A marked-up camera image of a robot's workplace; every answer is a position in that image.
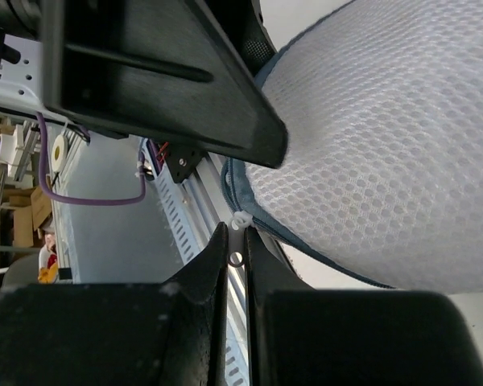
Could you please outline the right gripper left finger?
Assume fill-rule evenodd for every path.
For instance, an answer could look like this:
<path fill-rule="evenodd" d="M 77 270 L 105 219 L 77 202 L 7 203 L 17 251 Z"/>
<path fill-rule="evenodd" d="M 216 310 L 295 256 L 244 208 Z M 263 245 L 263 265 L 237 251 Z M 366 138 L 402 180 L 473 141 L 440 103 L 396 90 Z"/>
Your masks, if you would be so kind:
<path fill-rule="evenodd" d="M 0 385 L 221 385 L 229 231 L 160 284 L 0 291 Z"/>

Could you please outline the white mesh bag blue zipper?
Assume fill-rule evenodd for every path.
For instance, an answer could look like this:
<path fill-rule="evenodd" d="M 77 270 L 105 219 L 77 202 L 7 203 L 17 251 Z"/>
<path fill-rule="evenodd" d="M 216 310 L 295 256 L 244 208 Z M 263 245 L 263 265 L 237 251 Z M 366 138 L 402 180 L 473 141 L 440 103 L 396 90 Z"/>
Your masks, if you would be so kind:
<path fill-rule="evenodd" d="M 229 159 L 232 209 L 386 288 L 483 292 L 483 1 L 352 1 L 257 75 L 280 168 Z"/>

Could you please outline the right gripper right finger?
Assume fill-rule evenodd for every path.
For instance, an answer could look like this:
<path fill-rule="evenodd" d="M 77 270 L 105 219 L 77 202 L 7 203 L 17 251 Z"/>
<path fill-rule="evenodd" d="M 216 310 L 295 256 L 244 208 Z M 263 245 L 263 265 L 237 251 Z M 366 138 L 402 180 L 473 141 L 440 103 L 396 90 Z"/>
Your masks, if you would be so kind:
<path fill-rule="evenodd" d="M 254 385 L 483 385 L 483 363 L 444 295 L 314 289 L 260 235 L 244 235 Z"/>

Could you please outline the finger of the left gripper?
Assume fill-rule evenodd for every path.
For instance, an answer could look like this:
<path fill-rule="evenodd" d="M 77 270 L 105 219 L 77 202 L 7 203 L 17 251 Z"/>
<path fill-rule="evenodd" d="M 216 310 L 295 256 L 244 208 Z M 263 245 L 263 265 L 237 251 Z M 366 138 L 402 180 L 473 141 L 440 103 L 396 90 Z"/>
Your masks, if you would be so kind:
<path fill-rule="evenodd" d="M 44 106 L 98 132 L 279 167 L 284 123 L 255 77 L 229 76 L 193 2 L 43 2 Z"/>
<path fill-rule="evenodd" d="M 233 79 L 253 79 L 276 53 L 259 1 L 194 1 L 192 14 Z"/>

